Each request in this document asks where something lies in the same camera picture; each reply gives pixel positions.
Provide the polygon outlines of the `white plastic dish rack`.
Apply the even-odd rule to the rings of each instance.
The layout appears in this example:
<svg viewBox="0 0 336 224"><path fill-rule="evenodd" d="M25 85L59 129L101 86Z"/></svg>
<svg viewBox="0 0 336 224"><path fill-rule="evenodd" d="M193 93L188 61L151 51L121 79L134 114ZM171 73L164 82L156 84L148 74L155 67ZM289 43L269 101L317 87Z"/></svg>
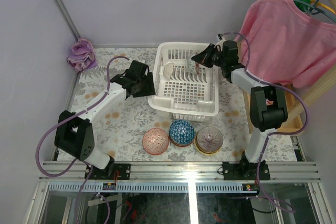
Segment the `white plastic dish rack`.
<svg viewBox="0 0 336 224"><path fill-rule="evenodd" d="M204 122L218 114L218 69L200 66L200 73L195 75L187 68L187 59L207 46L194 42L164 42L159 45L153 69L156 95L148 98L149 106L157 115ZM174 70L170 80L166 80L163 69L170 62L174 63Z"/></svg>

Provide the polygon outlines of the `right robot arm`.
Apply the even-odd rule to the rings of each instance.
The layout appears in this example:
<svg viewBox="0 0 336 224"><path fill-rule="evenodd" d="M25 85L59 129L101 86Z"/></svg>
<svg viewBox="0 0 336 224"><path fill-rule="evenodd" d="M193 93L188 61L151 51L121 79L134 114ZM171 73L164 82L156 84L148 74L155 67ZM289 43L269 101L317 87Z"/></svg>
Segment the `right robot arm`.
<svg viewBox="0 0 336 224"><path fill-rule="evenodd" d="M249 117L254 129L244 152L244 159L247 161L239 166L239 172L245 179L253 178L258 173L255 163L263 160L268 135L276 132L288 118L283 89L262 84L257 77L249 73L239 61L237 42L232 40L209 44L191 60L195 66L219 67L228 82L249 94Z"/></svg>

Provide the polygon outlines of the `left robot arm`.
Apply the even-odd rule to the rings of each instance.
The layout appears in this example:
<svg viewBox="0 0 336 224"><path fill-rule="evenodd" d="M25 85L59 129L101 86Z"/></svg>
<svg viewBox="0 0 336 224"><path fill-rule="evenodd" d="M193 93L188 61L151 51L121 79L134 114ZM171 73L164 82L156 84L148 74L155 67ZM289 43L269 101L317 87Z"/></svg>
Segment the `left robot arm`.
<svg viewBox="0 0 336 224"><path fill-rule="evenodd" d="M110 77L107 69L106 90L76 112L63 111L59 116L54 145L76 158L97 168L103 179L114 175L113 158L95 144L93 125L108 109L129 97L155 95L153 73L149 66L133 60L122 74Z"/></svg>

